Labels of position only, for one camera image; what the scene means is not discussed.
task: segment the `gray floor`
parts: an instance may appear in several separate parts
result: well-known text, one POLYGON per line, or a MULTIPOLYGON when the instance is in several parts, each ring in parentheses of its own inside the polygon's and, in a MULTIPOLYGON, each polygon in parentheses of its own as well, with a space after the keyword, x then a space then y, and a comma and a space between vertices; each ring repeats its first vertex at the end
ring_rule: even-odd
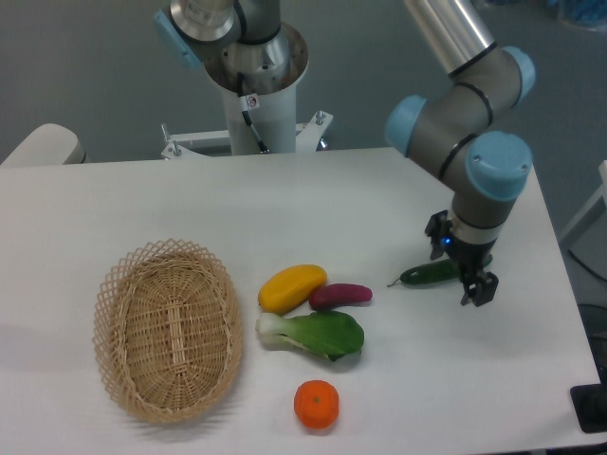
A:
MULTIPOLYGON (((158 158, 163 121, 172 133, 224 129, 206 75, 178 66, 155 35, 152 16, 167 2, 0 2, 0 162, 49 122, 75 132, 94 162, 158 158)), ((559 231, 598 187, 607 159, 607 34, 564 26, 544 3, 481 14, 498 43, 535 62, 536 87, 496 128, 531 146, 559 231)), ((384 122, 399 100, 449 87, 400 0, 283 2, 283 17, 310 50, 298 121, 332 113, 334 149, 384 146, 384 122)), ((574 245, 604 275, 606 227, 603 217, 574 245)), ((606 302, 606 287, 565 260, 578 300, 606 302)))

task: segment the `white chair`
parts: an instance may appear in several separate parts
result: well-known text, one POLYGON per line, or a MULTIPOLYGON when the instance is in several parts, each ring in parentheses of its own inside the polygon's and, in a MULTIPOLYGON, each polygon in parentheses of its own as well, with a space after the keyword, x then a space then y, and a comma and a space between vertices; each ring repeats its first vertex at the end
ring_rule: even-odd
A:
POLYGON ((26 168, 80 164, 86 161, 84 147, 74 133, 47 123, 37 128, 0 164, 0 168, 26 168))

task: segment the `yellow mango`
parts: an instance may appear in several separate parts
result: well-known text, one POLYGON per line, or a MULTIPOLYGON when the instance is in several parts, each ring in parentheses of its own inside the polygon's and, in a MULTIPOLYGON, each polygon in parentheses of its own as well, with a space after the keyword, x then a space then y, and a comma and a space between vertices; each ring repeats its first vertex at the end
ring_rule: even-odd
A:
POLYGON ((312 264, 294 265, 278 272, 259 291, 264 311, 284 315, 304 303, 312 291, 326 283, 326 272, 312 264))

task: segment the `bok choy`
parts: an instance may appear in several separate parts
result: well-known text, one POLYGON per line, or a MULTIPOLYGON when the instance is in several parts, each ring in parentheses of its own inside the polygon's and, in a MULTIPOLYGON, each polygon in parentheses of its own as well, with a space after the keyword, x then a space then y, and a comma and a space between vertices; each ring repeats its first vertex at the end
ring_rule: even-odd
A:
POLYGON ((364 331, 354 318, 339 311, 322 311, 309 316, 282 318, 262 313, 255 330, 265 344, 291 345, 335 362, 359 353, 364 331))

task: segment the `plastic vegetable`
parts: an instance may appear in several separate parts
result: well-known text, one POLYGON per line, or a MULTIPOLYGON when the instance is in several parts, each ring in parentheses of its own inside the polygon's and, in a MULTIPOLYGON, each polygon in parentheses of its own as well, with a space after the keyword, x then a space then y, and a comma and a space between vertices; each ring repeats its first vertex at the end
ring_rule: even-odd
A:
POLYGON ((340 396, 328 382, 307 381, 297 389, 293 409, 306 427, 328 428, 340 415, 340 396))
POLYGON ((278 272, 259 291, 257 300, 264 311, 284 315, 294 310, 310 293, 326 283, 326 272, 317 265, 294 265, 278 272))
POLYGON ((350 315, 338 311, 295 318, 262 313, 255 330, 265 344, 295 346, 332 362, 359 353, 364 343, 362 327, 350 315))
POLYGON ((359 284, 335 283, 316 288, 310 295, 313 310, 327 310, 349 303, 363 303, 373 298, 371 289, 359 284))
MULTIPOLYGON (((493 256, 490 254, 485 258, 484 266, 491 264, 493 256)), ((459 269, 457 264, 451 259, 435 261, 433 263, 418 265, 417 267, 405 270, 395 282, 388 284, 388 287, 394 286, 401 281, 408 286, 422 286, 425 284, 435 284, 456 280, 459 278, 459 269)))

